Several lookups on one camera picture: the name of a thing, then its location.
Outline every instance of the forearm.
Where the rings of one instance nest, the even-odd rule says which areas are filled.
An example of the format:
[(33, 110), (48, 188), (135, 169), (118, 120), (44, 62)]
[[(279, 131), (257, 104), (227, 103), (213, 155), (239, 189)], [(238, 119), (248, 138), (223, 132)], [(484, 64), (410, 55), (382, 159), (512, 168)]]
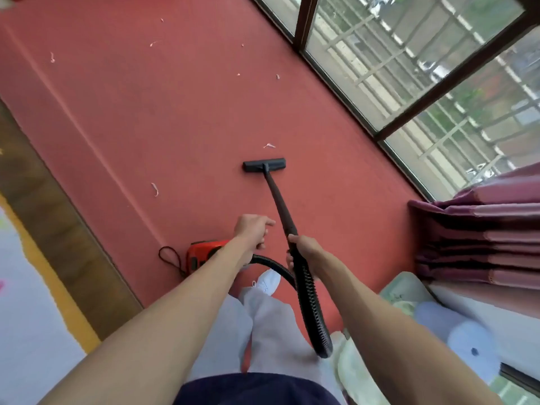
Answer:
[(320, 277), (373, 379), (392, 404), (501, 404), (497, 395), (426, 328), (324, 254)]
[(234, 238), (199, 270), (107, 338), (41, 404), (170, 405), (246, 252)]

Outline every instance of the white pants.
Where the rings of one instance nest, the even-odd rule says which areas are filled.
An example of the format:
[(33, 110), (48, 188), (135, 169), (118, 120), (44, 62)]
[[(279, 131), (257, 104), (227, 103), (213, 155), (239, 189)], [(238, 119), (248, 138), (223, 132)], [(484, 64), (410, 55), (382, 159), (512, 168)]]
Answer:
[(250, 335), (248, 372), (314, 381), (345, 404), (329, 360), (319, 358), (304, 339), (291, 306), (257, 287), (244, 288), (238, 300), (227, 295), (186, 382), (241, 372)]

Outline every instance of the vacuum cleaner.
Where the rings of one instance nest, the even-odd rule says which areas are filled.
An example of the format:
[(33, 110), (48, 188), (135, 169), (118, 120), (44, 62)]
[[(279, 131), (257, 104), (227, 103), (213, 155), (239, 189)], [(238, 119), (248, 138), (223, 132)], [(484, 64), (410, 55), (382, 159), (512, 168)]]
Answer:
[[(315, 290), (313, 277), (309, 271), (306, 259), (302, 257), (296, 248), (296, 245), (288, 241), (288, 236), (290, 234), (298, 235), (298, 231), (296, 230), (296, 226), (293, 223), (291, 214), (285, 205), (285, 201), (283, 200), (274, 179), (270, 175), (270, 172), (284, 169), (285, 166), (286, 162), (284, 158), (252, 160), (242, 164), (242, 168), (245, 172), (262, 173), (266, 179), (266, 182), (268, 183), (268, 186), (270, 187), (276, 208), (278, 209), (281, 224), (283, 225), (283, 230), (287, 236), (289, 252), (293, 258), (294, 276), (284, 265), (281, 265), (277, 261), (265, 256), (254, 254), (250, 264), (260, 264), (271, 268), (279, 273), (296, 290), (298, 293), (298, 300), (300, 302), (300, 311), (302, 313), (304, 324), (306, 325), (309, 340), (311, 341), (313, 349), (321, 358), (328, 358), (332, 354), (332, 341), (330, 340), (330, 335), (328, 333), (325, 320), (322, 317), (321, 306)], [(162, 247), (159, 250), (159, 257), (166, 263), (172, 264), (179, 268), (182, 276), (186, 277), (206, 263), (206, 261), (216, 253), (216, 251), (227, 243), (227, 241), (228, 240), (212, 240), (192, 243), (186, 255), (186, 271), (181, 269), (178, 253), (176, 253), (176, 251), (171, 247)], [(178, 258), (177, 265), (172, 263), (170, 260), (165, 259), (161, 255), (161, 252), (165, 249), (170, 249), (176, 254)]]

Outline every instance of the debris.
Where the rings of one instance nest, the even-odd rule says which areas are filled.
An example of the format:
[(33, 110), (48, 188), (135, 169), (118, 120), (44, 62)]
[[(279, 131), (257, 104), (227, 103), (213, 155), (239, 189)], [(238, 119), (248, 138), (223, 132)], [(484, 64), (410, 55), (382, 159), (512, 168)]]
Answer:
[(154, 195), (154, 197), (158, 197), (158, 195), (159, 195), (158, 187), (156, 186), (155, 183), (150, 182), (150, 184), (151, 184), (151, 185), (154, 187), (154, 189), (156, 190), (156, 194)]

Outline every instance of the black hose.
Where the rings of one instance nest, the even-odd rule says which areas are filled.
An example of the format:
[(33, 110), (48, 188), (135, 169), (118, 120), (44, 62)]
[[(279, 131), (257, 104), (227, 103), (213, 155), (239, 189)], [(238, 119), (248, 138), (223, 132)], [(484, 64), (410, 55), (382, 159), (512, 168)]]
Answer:
[(332, 354), (332, 341), (325, 320), (322, 317), (321, 306), (313, 278), (309, 273), (307, 265), (295, 264), (295, 273), (299, 280), (299, 287), (296, 287), (296, 281), (293, 274), (284, 266), (271, 258), (254, 254), (251, 264), (260, 264), (271, 268), (282, 276), (296, 290), (300, 302), (300, 310), (307, 333), (315, 353), (321, 358), (328, 358)]

